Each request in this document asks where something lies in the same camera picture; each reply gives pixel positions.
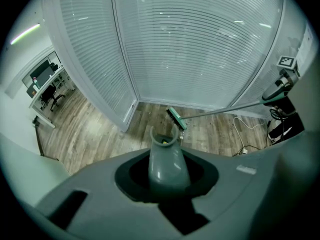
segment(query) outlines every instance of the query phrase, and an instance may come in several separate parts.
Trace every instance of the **office desk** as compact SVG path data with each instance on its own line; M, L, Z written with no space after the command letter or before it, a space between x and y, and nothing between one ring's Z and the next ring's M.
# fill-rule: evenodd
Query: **office desk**
M37 114L37 116L44 121L47 125L51 126L52 128L55 128L55 126L52 124L52 121L50 119L48 119L45 114L41 111L40 108L38 108L35 103L36 101L40 98L40 96L44 93L44 91L48 88L49 85L51 85L54 80L58 77L61 76L62 79L64 80L65 84L67 85L67 87L71 90L74 90L75 88L73 87L72 83L68 80L68 77L66 76L65 73L65 68L63 66L59 67L55 73L53 74L52 77L50 77L44 84L43 86L41 86L41 88L39 89L39 91L37 91L37 93L33 96L32 101L30 103L29 108L33 109L35 111L35 113Z

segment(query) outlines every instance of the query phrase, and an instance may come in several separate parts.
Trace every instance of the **horizontal blinds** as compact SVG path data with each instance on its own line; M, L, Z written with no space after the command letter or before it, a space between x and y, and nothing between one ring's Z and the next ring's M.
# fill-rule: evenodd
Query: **horizontal blinds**
M116 0L142 99L225 107L261 66L282 0Z
M85 74L108 106L124 120L135 96L120 50L111 0L60 0L60 6L68 37Z

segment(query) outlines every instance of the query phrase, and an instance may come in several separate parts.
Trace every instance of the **wooden floor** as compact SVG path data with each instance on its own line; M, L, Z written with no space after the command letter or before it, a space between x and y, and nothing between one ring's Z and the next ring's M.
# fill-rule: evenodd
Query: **wooden floor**
M150 147L151 126L164 135L170 135L173 126L166 113L167 106L140 103L128 131L124 133L91 105L77 88L67 91L62 86L57 93L65 94L66 98L59 99L59 107L54 107L53 112L49 109L52 101L43 111L56 127L41 124L38 132L44 154L58 158L71 174L93 162ZM203 112L191 108L175 109L182 116ZM186 120L188 127L181 145L222 156L236 154L242 144L233 125L235 116L223 113ZM264 123L262 119L239 117L250 127ZM265 147L266 124L249 129L236 119L235 125L245 146ZM249 153L256 150L247 149Z

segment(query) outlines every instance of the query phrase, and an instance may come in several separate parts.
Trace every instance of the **black cable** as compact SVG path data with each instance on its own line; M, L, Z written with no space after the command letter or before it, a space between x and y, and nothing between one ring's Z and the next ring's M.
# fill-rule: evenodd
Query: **black cable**
M267 147L267 140L268 140L268 128L269 128L269 125L271 123L271 120L268 122L268 125L266 126L266 133L265 133L265 145L264 145L264 148Z
M285 135L285 119L295 115L295 113L291 114L290 116L285 116L283 114L281 114L278 110L275 110L273 108L271 108L270 110L270 114L272 116L273 119L275 120L278 120L278 121L281 121L282 123L282 127L283 127L283 130L282 130L282 134L281 134L281 140L284 141L284 135Z

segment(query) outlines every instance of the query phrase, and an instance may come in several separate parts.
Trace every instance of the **gray spout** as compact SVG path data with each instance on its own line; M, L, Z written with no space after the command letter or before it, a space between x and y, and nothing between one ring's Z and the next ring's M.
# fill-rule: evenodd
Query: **gray spout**
M173 139L169 143L158 142L150 129L152 145L149 158L150 190L162 198L176 198L184 194L190 185L190 177L184 155L177 142L179 130L172 128Z

